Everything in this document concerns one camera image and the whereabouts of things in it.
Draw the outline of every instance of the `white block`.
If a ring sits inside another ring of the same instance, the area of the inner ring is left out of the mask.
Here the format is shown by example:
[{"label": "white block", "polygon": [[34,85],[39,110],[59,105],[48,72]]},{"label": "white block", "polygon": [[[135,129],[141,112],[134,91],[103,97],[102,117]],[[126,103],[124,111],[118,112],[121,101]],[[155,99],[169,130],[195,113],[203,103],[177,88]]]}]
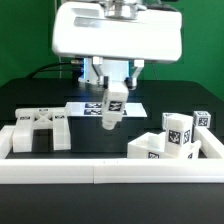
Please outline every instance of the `white block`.
[{"label": "white block", "polygon": [[146,133],[128,143],[127,158],[162,159],[174,158],[164,152],[165,132],[159,135]]},{"label": "white block", "polygon": [[224,159],[224,145],[206,127],[195,127],[194,141],[197,140],[207,158]]},{"label": "white block", "polygon": [[33,111],[21,111],[13,133],[13,152],[31,152],[33,142]]},{"label": "white block", "polygon": [[109,83],[102,102],[102,123],[105,129],[112,130],[117,122],[122,121],[128,94],[128,88],[124,83]]},{"label": "white block", "polygon": [[211,115],[207,111],[194,111],[195,127],[210,127]]},{"label": "white block", "polygon": [[180,150],[189,150],[192,136],[193,117],[173,114],[167,118],[165,152],[175,157]]},{"label": "white block", "polygon": [[167,126],[167,117],[173,115],[174,113],[162,113],[162,129],[166,130]]},{"label": "white block", "polygon": [[149,146],[154,148],[164,149],[165,137],[166,137],[166,132],[162,132],[159,135],[150,134],[148,137],[148,144]]},{"label": "white block", "polygon": [[0,131],[0,159],[5,159],[12,148],[12,135],[15,126],[4,126]]},{"label": "white block", "polygon": [[68,119],[64,111],[53,111],[54,150],[71,149]]}]

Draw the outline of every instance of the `green background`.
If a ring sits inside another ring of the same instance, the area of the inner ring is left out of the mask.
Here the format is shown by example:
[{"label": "green background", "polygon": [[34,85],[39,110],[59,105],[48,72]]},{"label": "green background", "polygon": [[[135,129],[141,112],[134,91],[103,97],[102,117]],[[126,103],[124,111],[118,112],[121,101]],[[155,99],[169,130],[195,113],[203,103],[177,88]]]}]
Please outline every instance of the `green background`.
[{"label": "green background", "polygon": [[[195,81],[224,100],[224,1],[172,5],[183,15],[183,55],[156,64],[159,79]],[[54,0],[0,0],[0,85],[58,61],[51,51],[54,15]],[[155,79],[150,65],[140,79]]]}]

